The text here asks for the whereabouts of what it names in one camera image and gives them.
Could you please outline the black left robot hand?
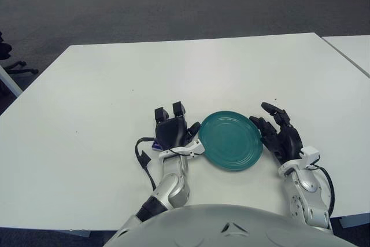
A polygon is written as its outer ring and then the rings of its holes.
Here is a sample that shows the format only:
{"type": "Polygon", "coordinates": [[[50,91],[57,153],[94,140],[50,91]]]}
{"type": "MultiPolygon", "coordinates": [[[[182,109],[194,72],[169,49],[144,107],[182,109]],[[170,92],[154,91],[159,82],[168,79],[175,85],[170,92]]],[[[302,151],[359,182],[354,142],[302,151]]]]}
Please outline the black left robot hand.
{"type": "Polygon", "coordinates": [[[154,110],[156,141],[162,150],[187,146],[201,128],[200,122],[187,126],[186,110],[180,101],[173,103],[172,107],[173,118],[163,107],[154,110]]]}

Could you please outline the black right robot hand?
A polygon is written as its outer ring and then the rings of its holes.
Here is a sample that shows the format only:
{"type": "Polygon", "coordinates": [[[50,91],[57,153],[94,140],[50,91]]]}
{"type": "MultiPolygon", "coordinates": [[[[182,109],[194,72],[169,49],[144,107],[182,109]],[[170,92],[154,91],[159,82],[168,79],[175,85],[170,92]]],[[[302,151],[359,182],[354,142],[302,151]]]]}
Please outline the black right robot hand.
{"type": "Polygon", "coordinates": [[[249,120],[259,129],[263,145],[276,157],[280,164],[300,159],[299,154],[303,144],[298,131],[290,123],[287,112],[267,102],[263,102],[261,107],[274,118],[276,124],[280,127],[280,131],[277,132],[275,127],[263,117],[249,117],[249,120]]]}

